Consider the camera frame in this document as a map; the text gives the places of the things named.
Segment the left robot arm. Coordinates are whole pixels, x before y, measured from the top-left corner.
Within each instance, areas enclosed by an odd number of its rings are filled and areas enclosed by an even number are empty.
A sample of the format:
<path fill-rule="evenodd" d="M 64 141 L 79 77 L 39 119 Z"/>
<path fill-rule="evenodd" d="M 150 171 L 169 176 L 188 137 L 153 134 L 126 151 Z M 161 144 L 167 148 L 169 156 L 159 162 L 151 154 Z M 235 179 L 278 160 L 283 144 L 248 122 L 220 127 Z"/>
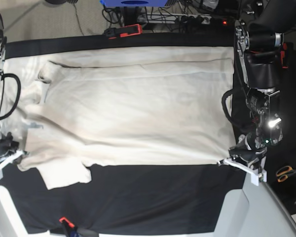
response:
<path fill-rule="evenodd" d="M 251 122 L 243 124 L 225 113 L 243 134 L 222 164 L 260 174 L 268 148 L 282 139 L 279 84 L 286 69 L 284 34 L 296 24 L 296 0 L 252 0 L 249 7 L 252 20 L 238 16 L 235 21 L 235 72 L 240 87 L 223 95 L 222 106 L 229 96 L 242 91 Z"/>

